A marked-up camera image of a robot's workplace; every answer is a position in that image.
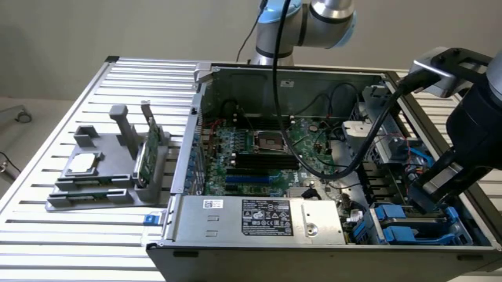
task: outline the sticker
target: sticker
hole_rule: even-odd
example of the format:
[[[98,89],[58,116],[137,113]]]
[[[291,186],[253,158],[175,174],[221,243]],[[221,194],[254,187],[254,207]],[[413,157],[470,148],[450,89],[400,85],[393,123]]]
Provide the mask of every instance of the sticker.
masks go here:
[[[290,201],[243,200],[242,232],[246,236],[293,236],[291,225]]]
[[[203,208],[205,209],[222,209],[223,200],[205,200]]]
[[[281,87],[293,88],[295,86],[295,82],[293,80],[282,80]]]

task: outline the motherboard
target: motherboard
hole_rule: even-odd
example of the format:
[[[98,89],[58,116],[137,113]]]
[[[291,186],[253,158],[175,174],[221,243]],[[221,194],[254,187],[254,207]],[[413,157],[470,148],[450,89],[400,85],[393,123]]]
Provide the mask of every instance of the motherboard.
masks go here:
[[[301,119],[290,123],[287,131],[310,165],[321,172],[334,173],[327,125]],[[223,121],[203,133],[206,195],[293,197],[295,189],[305,191],[313,183],[321,184],[290,154],[279,130],[243,129]]]

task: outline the warning label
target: warning label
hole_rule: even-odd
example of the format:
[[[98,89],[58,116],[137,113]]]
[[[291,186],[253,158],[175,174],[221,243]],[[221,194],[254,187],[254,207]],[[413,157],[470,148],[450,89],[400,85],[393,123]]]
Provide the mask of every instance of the warning label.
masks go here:
[[[246,236],[293,236],[290,201],[243,200]]]

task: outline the white wall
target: white wall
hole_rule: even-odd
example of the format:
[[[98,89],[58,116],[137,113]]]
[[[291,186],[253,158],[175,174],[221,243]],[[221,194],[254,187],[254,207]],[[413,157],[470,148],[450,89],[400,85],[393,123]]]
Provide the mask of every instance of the white wall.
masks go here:
[[[0,0],[0,96],[75,99],[108,55],[233,61],[259,0]],[[342,49],[315,65],[408,68],[436,46],[502,47],[501,0],[355,0]],[[250,58],[254,37],[243,52]]]

